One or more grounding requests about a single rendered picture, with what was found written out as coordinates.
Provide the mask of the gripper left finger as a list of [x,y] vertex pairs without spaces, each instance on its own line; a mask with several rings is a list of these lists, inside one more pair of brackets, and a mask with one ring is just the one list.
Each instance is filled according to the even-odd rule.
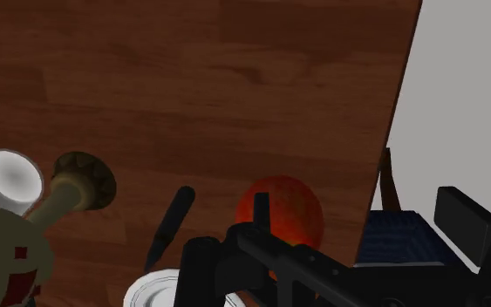
[[254,220],[230,227],[224,241],[196,237],[183,247],[174,307],[223,307],[247,291],[262,307],[366,307],[347,267],[305,245],[273,236],[269,197],[255,195]]

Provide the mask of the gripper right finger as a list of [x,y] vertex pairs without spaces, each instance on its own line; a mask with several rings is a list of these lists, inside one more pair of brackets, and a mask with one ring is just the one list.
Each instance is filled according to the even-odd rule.
[[491,212],[456,187],[440,187],[434,223],[480,268],[469,273],[462,289],[467,307],[491,307]]

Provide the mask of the red apple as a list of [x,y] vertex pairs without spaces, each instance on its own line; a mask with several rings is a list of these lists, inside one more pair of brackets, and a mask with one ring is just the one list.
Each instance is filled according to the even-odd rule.
[[254,196],[269,194],[270,231],[289,245],[319,249],[324,236],[324,216],[319,199],[303,182],[286,175],[255,181],[235,209],[235,223],[252,222]]

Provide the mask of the chair with blue seat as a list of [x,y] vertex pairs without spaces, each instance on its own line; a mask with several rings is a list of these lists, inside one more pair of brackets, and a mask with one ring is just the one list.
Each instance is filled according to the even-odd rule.
[[378,183],[382,209],[368,215],[357,267],[465,266],[419,213],[401,208],[389,148],[380,161]]

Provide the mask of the black pen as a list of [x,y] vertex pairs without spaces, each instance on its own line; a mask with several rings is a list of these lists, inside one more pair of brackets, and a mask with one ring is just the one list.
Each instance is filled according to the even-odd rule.
[[173,241],[184,218],[194,203],[194,199],[195,191],[189,186],[180,187],[176,191],[174,198],[154,234],[151,246],[147,252],[147,258],[144,264],[145,273],[148,273],[161,259],[165,250]]

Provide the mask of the white plate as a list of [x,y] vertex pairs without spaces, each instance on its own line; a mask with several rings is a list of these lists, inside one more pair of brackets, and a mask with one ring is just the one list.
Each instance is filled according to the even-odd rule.
[[126,291],[122,307],[216,307],[214,286],[209,278],[185,270],[161,269],[138,278]]

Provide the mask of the brown wooden table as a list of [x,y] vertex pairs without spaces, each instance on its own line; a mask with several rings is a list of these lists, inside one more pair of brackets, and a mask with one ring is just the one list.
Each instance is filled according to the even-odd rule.
[[256,179],[311,187],[323,252],[355,261],[422,0],[0,0],[0,148],[45,176],[84,151],[101,211],[47,230],[39,307],[121,307],[176,189],[196,192],[160,260],[223,238]]

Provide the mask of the olive vase with red squares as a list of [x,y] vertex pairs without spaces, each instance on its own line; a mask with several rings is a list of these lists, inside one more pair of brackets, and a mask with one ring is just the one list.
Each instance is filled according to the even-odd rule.
[[64,153],[54,164],[49,194],[23,215],[0,208],[0,307],[26,307],[51,276],[54,255],[44,232],[71,211],[107,207],[116,180],[99,158]]

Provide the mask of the white cup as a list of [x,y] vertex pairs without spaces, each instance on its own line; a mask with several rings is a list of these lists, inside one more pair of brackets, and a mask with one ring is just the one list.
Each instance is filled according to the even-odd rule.
[[43,175],[25,155],[0,149],[0,208],[23,216],[41,197]]

